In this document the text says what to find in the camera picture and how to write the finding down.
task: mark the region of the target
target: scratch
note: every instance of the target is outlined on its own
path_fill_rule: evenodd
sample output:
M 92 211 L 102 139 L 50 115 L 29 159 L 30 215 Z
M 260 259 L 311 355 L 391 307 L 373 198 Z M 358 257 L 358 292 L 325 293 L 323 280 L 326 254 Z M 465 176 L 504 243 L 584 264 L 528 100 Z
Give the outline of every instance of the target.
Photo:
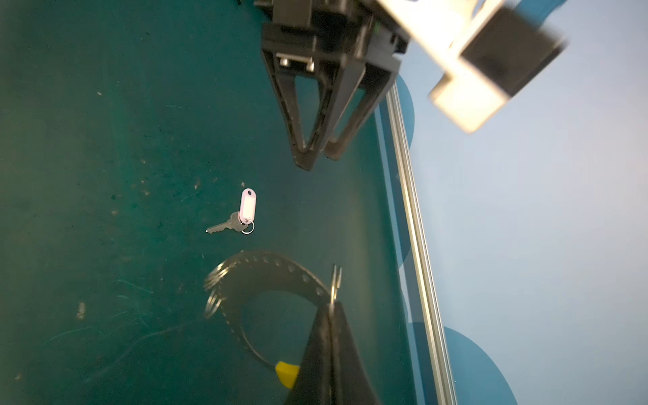
M 109 364 L 106 367 L 104 367 L 103 369 L 101 369 L 100 371 L 97 371 L 96 373 L 90 375 L 89 377 L 84 378 L 83 381 L 82 381 L 83 384 L 88 384 L 88 383 L 90 383 L 90 382 L 104 376 L 105 374 L 107 374 L 109 371 L 111 371 L 113 368 L 115 368 L 115 366 L 117 366 L 119 364 L 119 362 L 121 362 L 126 356 L 128 356 L 128 354 L 130 352 L 132 352 L 133 349 L 137 345 L 139 345 L 139 343 L 141 341 L 152 338 L 153 336 L 159 336 L 159 335 L 162 335 L 162 334 L 165 334 L 165 333 L 172 332 L 173 330 L 181 329 L 181 328 L 183 328 L 183 327 L 185 327 L 187 325 L 190 325 L 191 323 L 194 323 L 194 322 L 196 322 L 196 321 L 189 321 L 189 322 L 181 323 L 180 325 L 177 325 L 177 326 L 174 326 L 174 327 L 171 327 L 171 328 L 167 328 L 165 330 L 159 330 L 157 332 L 151 332 L 149 334 L 145 334 L 144 336 L 140 337 L 139 339 L 136 339 L 130 346 L 128 346 L 126 348 L 126 350 L 122 354 L 119 355 L 119 357 L 117 357 L 115 359 L 114 362 L 112 362 L 112 364 Z
M 54 336 L 54 337 L 49 338 L 48 340 L 46 340 L 45 343 L 48 343 L 48 342 L 50 342 L 50 341 L 53 341 L 54 339 L 58 339 L 58 338 L 60 338 L 61 336 L 65 336 L 66 334 L 70 334 L 70 333 L 74 333 L 74 332 L 81 332 L 82 330 L 87 330 L 87 329 L 90 329 L 90 328 L 93 328 L 93 327 L 92 327 L 92 326 L 88 326 L 88 327 L 85 327 L 85 328 L 73 329 L 73 330 L 69 330 L 69 331 L 67 331 L 67 332 L 59 333 L 58 335 L 56 335 L 56 336 Z
M 193 197 L 193 196 L 195 196 L 196 194 L 198 194 L 198 193 L 201 192 L 201 191 L 202 191 L 202 190 L 196 191 L 194 194 L 191 194 L 190 196 L 186 196 L 186 197 L 184 197 L 182 200 L 180 200 L 180 202 L 183 202 L 184 200 L 186 200 L 186 199 L 189 198 L 189 197 Z
M 127 313 L 127 312 L 128 312 L 128 311 L 122 311 L 122 312 L 119 312 L 118 314 L 112 315 L 112 316 L 110 317 L 110 319 L 116 318 L 116 317 L 118 317 L 118 316 L 120 316 L 120 315 L 123 315 L 123 314 L 125 314 L 125 313 Z
M 138 290 L 141 290 L 141 291 L 144 291 L 144 292 L 148 292 L 149 294 L 153 294 L 153 291 L 151 291 L 151 290 L 147 290 L 146 288 L 141 288 L 140 286 L 136 286 L 136 285 L 134 285 L 133 283 L 131 283 L 130 281 L 126 281 L 126 280 L 119 279 L 119 280 L 115 280 L 115 281 L 113 281 L 113 283 L 122 283 L 122 284 L 126 284 L 127 286 L 131 286 L 131 287 L 136 288 L 136 289 L 138 289 Z

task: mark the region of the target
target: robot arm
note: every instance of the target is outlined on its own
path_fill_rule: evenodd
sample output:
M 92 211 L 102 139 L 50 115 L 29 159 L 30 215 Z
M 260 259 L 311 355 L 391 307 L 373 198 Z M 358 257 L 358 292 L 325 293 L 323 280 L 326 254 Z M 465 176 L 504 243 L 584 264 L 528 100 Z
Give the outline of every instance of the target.
M 272 19 L 263 27 L 261 50 L 295 163 L 310 170 L 320 152 L 342 155 L 393 85 L 400 67 L 395 55 L 411 39 L 445 72 L 430 100 L 461 129 L 476 131 L 564 48 L 529 19 L 528 4 L 555 8 L 564 1 L 522 0 L 523 12 L 516 12 L 504 0 L 485 0 L 475 12 L 477 0 L 257 0 Z M 309 138 L 301 128 L 296 76 L 318 81 L 320 105 Z M 363 96 L 336 136 L 358 90 Z

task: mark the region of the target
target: metal key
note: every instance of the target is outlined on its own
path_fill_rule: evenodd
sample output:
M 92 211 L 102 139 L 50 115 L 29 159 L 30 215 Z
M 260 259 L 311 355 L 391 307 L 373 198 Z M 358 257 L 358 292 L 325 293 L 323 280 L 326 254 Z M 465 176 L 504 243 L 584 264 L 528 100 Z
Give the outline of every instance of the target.
M 214 233 L 214 232 L 221 232 L 224 229 L 234 229 L 236 232 L 241 232 L 243 229 L 247 228 L 247 224 L 241 224 L 241 221 L 238 219 L 238 211 L 235 213 L 232 213 L 232 215 L 229 216 L 229 220 L 227 222 L 223 222 L 222 224 L 214 225 L 213 227 L 207 228 L 205 232 L 207 233 Z

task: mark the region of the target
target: yellow plug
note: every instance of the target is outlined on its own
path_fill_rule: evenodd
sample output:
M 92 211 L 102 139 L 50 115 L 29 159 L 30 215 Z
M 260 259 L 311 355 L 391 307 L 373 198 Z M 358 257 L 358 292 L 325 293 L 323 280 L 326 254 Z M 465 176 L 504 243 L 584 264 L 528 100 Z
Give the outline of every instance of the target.
M 279 362 L 275 366 L 275 372 L 279 377 L 279 381 L 286 387 L 292 389 L 299 374 L 299 366 L 292 365 L 284 362 Z

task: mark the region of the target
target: aluminum rail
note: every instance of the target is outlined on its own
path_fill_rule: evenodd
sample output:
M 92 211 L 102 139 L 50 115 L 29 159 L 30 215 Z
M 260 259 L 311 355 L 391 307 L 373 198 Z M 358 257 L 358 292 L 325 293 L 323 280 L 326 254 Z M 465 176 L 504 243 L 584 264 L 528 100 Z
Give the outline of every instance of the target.
M 410 231 L 411 253 L 414 259 L 416 278 L 419 284 L 419 294 L 423 307 L 423 320 L 428 337 L 430 360 L 434 374 L 434 385 L 437 391 L 439 405 L 457 405 L 457 395 L 454 389 L 454 380 L 448 360 L 448 347 L 446 345 L 441 314 L 434 290 L 428 245 L 425 242 L 423 222 L 419 210 L 419 200 L 414 185 L 414 175 L 411 169 L 410 149 L 408 147 L 405 125 L 403 123 L 400 99 L 396 83 L 387 93 L 387 109 L 389 123 L 394 138 L 396 162 L 399 169 L 400 185 L 402 187 L 403 202 L 407 225 Z

